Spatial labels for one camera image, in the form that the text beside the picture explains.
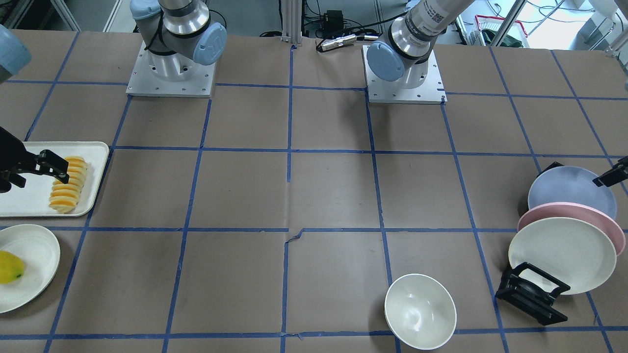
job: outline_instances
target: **lemon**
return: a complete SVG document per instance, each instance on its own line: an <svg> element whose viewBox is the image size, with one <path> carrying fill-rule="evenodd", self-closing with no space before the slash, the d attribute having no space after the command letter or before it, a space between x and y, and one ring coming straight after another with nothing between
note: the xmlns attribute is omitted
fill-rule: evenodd
<svg viewBox="0 0 628 353"><path fill-rule="evenodd" d="M24 263L8 251L0 250L0 284L13 282L24 274Z"/></svg>

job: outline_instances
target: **white basket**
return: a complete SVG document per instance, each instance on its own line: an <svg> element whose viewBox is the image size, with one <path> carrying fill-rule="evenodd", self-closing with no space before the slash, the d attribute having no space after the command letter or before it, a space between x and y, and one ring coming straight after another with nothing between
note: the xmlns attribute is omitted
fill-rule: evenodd
<svg viewBox="0 0 628 353"><path fill-rule="evenodd" d="M501 27L503 22L504 19L501 17L482 16L481 14L475 15L475 25L477 27L477 30L469 34L469 44L486 46L486 42L484 41L484 37L482 36L481 31L499 31L499 28ZM523 28L523 23L521 21L515 21L515 23L512 24L510 30L508 31L508 35L521 41L524 48L530 47L527 39L528 33Z"/></svg>

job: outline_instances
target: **rectangular tray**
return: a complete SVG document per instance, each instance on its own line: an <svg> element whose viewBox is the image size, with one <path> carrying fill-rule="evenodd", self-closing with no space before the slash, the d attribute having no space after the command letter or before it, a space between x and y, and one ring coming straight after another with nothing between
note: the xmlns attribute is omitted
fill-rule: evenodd
<svg viewBox="0 0 628 353"><path fill-rule="evenodd" d="M59 214L48 206L52 192L52 176L21 174L26 186L15 185L11 191L0 193L0 217L78 217L86 214L96 201L98 186L105 170L109 147L102 142L24 142L26 150L38 155L49 149L59 156L81 156L87 162L87 178L77 207L66 214Z"/></svg>

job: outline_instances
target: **blue plate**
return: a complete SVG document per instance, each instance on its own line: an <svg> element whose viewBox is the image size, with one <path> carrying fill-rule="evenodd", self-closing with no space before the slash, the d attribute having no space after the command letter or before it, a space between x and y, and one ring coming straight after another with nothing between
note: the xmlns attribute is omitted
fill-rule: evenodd
<svg viewBox="0 0 628 353"><path fill-rule="evenodd" d="M528 193L528 207L550 202L573 202L604 212L610 218L617 217L615 195L607 187L593 183L594 172L577 166L559 166L541 174L532 183Z"/></svg>

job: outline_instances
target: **pink plate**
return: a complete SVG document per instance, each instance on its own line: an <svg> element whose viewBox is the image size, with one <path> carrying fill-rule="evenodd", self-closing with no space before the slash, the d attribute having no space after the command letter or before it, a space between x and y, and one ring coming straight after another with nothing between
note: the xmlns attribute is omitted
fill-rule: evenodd
<svg viewBox="0 0 628 353"><path fill-rule="evenodd" d="M608 215L589 206L571 202L551 202L537 206L521 217L517 231L530 223L551 217L568 217L583 220L598 227L613 242L617 255L624 251L626 238L622 228Z"/></svg>

